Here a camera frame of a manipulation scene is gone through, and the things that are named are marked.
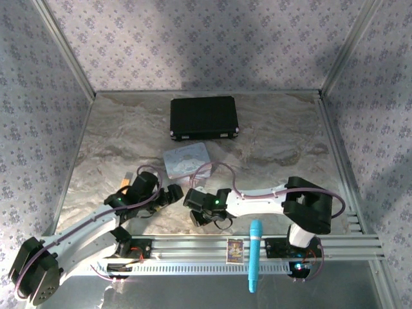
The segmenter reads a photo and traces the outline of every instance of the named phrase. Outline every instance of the small box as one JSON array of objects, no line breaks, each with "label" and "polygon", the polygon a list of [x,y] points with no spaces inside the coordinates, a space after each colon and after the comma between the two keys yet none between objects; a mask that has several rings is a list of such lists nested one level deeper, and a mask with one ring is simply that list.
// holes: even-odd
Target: small box
[{"label": "small box", "polygon": [[[183,181],[188,181],[189,176],[200,166],[211,161],[204,143],[165,151],[163,153],[163,159],[169,179],[182,178]],[[211,169],[211,165],[205,166],[204,169],[196,175],[196,178],[208,178],[211,175]]]},{"label": "small box", "polygon": [[234,138],[238,133],[233,97],[176,98],[171,101],[170,134],[173,140]]}]

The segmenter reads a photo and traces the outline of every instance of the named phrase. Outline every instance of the patterned wallpaper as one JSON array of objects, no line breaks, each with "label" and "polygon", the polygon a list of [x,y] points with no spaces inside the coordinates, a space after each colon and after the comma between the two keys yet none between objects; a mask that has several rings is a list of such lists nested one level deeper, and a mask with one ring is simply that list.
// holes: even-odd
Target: patterned wallpaper
[{"label": "patterned wallpaper", "polygon": [[0,0],[0,308],[15,254],[52,222],[88,102],[30,0]]},{"label": "patterned wallpaper", "polygon": [[405,308],[412,308],[411,86],[412,4],[385,1],[328,101]]},{"label": "patterned wallpaper", "polygon": [[48,0],[95,91],[319,89],[363,0]]}]

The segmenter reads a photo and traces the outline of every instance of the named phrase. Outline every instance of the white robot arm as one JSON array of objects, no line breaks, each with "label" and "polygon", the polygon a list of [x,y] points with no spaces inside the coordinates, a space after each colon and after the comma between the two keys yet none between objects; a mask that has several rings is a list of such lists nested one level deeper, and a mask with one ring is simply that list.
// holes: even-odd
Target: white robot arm
[{"label": "white robot arm", "polygon": [[[302,192],[277,195],[289,188]],[[278,214],[288,216],[290,245],[306,248],[316,234],[329,234],[332,219],[332,196],[319,193],[322,188],[299,177],[290,177],[288,183],[274,188],[232,191],[220,189],[216,195],[206,193],[203,187],[190,189],[184,205],[190,208],[191,219],[196,226],[224,221],[247,214]]]}]

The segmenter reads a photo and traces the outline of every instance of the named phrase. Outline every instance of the table surface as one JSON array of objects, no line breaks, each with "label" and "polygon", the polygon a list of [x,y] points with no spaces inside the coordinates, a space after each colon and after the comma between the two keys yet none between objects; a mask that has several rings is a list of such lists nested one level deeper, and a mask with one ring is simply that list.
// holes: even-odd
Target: table surface
[{"label": "table surface", "polygon": [[[312,95],[229,94],[235,98],[240,126],[233,140],[203,141],[211,160],[230,164],[239,189],[263,189],[300,176],[338,193],[340,178],[323,123]],[[163,152],[198,141],[175,142],[169,136],[170,93],[98,94],[86,126],[57,231],[62,231],[95,210],[117,191],[127,172],[152,164],[165,171]],[[196,97],[188,93],[185,97]],[[171,183],[166,178],[166,185]],[[212,170],[205,188],[231,187],[224,167]],[[186,193],[188,186],[183,186]],[[273,214],[237,218],[228,230],[214,225],[195,227],[183,199],[150,219],[126,223],[131,234],[248,234],[250,222],[261,219],[265,234],[286,234],[291,221]],[[333,212],[341,205],[334,201]],[[346,216],[332,220],[332,234],[346,234]]]},{"label": "table surface", "polygon": [[69,278],[41,309],[327,308],[379,309],[367,261],[326,261],[313,281],[260,276],[255,294],[246,275],[141,276],[111,284],[97,276]]}]

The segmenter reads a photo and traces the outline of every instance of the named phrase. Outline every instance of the black case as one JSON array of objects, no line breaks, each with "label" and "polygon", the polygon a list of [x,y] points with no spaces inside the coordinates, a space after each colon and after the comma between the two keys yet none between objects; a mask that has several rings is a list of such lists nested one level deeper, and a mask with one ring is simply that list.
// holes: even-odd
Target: black case
[{"label": "black case", "polygon": [[233,97],[176,98],[171,101],[171,138],[234,138],[239,133]]}]

